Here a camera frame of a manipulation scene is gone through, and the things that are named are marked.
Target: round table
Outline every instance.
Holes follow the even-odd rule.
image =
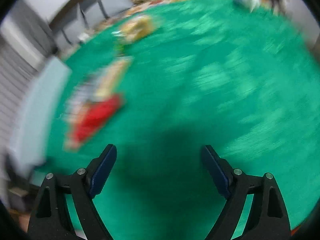
[[[225,203],[200,163],[200,147],[211,144],[246,174],[271,172],[298,225],[320,195],[319,65],[298,32],[283,17],[249,13],[232,0],[145,13],[160,28],[127,49],[134,61],[118,89],[126,104],[78,153],[64,151],[68,126],[59,117],[84,75],[114,59],[111,33],[121,23],[66,61],[72,74],[52,122],[47,171],[71,174],[112,143],[118,158],[94,203],[113,238],[198,240]]]

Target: blue gripper pad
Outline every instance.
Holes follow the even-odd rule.
[[[101,155],[103,156],[103,158],[100,164],[98,165],[96,171],[91,176],[91,180],[90,180],[90,188],[88,191],[88,195],[92,199],[96,195],[101,193],[104,187],[104,184],[106,183],[107,178],[111,172],[111,169],[116,162],[116,158],[117,158],[116,147],[114,145],[107,147]]]
[[[219,165],[218,158],[220,157],[213,149],[210,151],[207,146],[202,148],[202,163],[209,171],[219,194],[224,196],[225,199],[228,199],[231,196],[231,192],[229,191],[229,180],[223,172],[222,167]]]

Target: green tablecloth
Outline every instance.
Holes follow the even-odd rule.
[[[117,26],[67,60],[73,72],[52,123],[47,171],[72,173],[113,143],[118,159],[94,199],[113,238],[198,240],[225,203],[199,159],[200,147],[211,144],[234,168],[273,173],[291,226],[299,224],[320,196],[320,78],[297,31],[232,0],[188,0],[147,13],[161,28],[128,49],[135,59],[119,88],[125,107],[76,154],[63,150],[67,124],[59,117],[83,76],[114,58]]]

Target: green object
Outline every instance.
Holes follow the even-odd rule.
[[[63,150],[68,127],[59,116],[73,87],[113,60],[118,25],[67,60],[73,72],[52,122],[46,171],[71,174],[115,144],[116,164],[94,199],[113,238],[199,240],[225,204],[200,163],[200,147],[211,144],[246,174],[272,173],[291,226],[298,225],[320,195],[319,66],[298,32],[270,11],[248,13],[232,0],[145,13],[162,25],[128,48],[135,59],[119,87],[126,105],[76,154]],[[244,228],[247,200],[234,236]]]

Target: silver screw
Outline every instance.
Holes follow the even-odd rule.
[[[234,172],[236,175],[241,175],[241,174],[242,174],[241,169],[234,169],[233,172]]]
[[[52,179],[53,173],[48,173],[45,177],[46,177],[46,179]]]
[[[80,168],[79,170],[77,170],[77,173],[78,173],[79,175],[84,174],[84,173],[85,173],[85,168]]]
[[[268,179],[273,179],[273,175],[271,174],[271,173],[266,173],[266,177],[268,178]]]

